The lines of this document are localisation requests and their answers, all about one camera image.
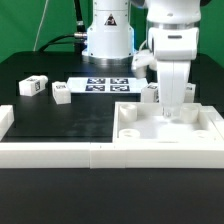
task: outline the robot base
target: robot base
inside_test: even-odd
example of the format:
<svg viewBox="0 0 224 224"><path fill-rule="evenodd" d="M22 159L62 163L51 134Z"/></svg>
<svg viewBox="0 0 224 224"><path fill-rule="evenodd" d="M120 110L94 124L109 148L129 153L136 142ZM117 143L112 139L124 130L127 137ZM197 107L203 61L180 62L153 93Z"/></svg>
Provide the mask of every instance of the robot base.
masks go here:
<svg viewBox="0 0 224 224"><path fill-rule="evenodd" d="M84 62L98 64L98 65L125 65L132 63L133 56L126 58L97 58L94 56L89 56L87 50L82 52L82 60Z"/></svg>

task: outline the small white block with black marks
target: small white block with black marks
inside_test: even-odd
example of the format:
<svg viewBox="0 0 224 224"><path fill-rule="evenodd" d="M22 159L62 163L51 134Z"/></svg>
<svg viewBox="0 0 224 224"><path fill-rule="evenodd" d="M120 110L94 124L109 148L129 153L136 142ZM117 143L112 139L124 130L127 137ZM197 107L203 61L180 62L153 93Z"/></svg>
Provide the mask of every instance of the small white block with black marks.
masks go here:
<svg viewBox="0 0 224 224"><path fill-rule="evenodd" d="M12 105L0 106L0 141L14 121Z"/></svg>
<svg viewBox="0 0 224 224"><path fill-rule="evenodd" d="M45 75L33 75L19 82L19 92L22 96L34 96L45 89L48 78Z"/></svg>
<svg viewBox="0 0 224 224"><path fill-rule="evenodd" d="M52 83L52 93L57 104L71 103L71 92L66 82Z"/></svg>

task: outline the white block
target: white block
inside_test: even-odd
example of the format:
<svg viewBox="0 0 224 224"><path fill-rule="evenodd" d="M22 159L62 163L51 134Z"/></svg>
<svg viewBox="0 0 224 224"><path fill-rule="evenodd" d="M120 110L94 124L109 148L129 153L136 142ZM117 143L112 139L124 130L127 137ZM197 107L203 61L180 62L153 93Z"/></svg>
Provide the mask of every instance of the white block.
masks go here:
<svg viewBox="0 0 224 224"><path fill-rule="evenodd" d="M52 94L57 104L71 103L71 92L66 82L52 83Z"/></svg>
<svg viewBox="0 0 224 224"><path fill-rule="evenodd" d="M191 83L187 84L184 103L193 103L194 102L195 89L196 89L195 84L191 84Z"/></svg>
<svg viewBox="0 0 224 224"><path fill-rule="evenodd" d="M13 108L11 105L0 106L0 141L14 121Z"/></svg>
<svg viewBox="0 0 224 224"><path fill-rule="evenodd" d="M1 143L0 168L89 168L90 143Z"/></svg>
<svg viewBox="0 0 224 224"><path fill-rule="evenodd" d="M34 96L45 89L48 82L47 76L30 76L29 78L19 82L19 92L22 96Z"/></svg>
<svg viewBox="0 0 224 224"><path fill-rule="evenodd" d="M159 102L158 84L150 82L141 91L141 102L143 103L156 103Z"/></svg>

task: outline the cable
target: cable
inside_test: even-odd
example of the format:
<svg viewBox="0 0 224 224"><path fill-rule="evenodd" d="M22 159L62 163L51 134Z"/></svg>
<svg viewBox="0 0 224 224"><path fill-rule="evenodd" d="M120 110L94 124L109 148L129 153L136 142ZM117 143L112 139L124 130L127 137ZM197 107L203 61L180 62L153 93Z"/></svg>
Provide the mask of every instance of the cable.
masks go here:
<svg viewBox="0 0 224 224"><path fill-rule="evenodd" d="M78 32L85 32L86 28L82 19L82 11L79 0L74 0L75 12L76 12L76 24Z"/></svg>
<svg viewBox="0 0 224 224"><path fill-rule="evenodd" d="M34 44L34 47L33 47L33 51L36 51L36 48L37 48L37 43L38 43L38 40L39 40L40 31L41 31L41 28L43 26L43 22L44 22L44 19L45 19L45 15L46 15L46 12L47 12L49 1L50 0L46 0L46 2L45 2L44 11L43 11L42 18L41 18L41 21L40 21L40 25L39 25L39 28L38 28L38 31L37 31L37 36L36 36L35 44Z"/></svg>
<svg viewBox="0 0 224 224"><path fill-rule="evenodd" d="M143 43L141 44L141 46L139 47L139 51L141 51L143 49L143 47L145 46L146 43L147 43L147 40L144 40Z"/></svg>
<svg viewBox="0 0 224 224"><path fill-rule="evenodd" d="M83 43L82 41L67 41L67 42L56 42L56 43L47 43L44 46L42 46L38 51L43 52L45 49L47 49L51 45L62 45L62 44L76 44L76 43Z"/></svg>
<svg viewBox="0 0 224 224"><path fill-rule="evenodd" d="M45 45L43 45L41 48L39 48L38 51L44 51L49 45L52 45L52 44L57 44L55 43L56 41L58 40L62 40L62 39L65 39L65 38L70 38L70 37L73 37L74 38L74 34L66 34L66 35L61 35L59 37L56 37L52 40L50 40L48 43L46 43Z"/></svg>

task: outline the white platform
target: white platform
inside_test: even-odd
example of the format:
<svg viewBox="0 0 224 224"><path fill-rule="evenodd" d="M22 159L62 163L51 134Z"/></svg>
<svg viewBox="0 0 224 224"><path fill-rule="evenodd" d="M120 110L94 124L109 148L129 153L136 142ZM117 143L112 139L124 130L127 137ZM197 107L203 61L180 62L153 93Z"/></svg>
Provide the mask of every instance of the white platform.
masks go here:
<svg viewBox="0 0 224 224"><path fill-rule="evenodd" d="M72 93L141 93L146 79L136 78L69 78L67 85Z"/></svg>

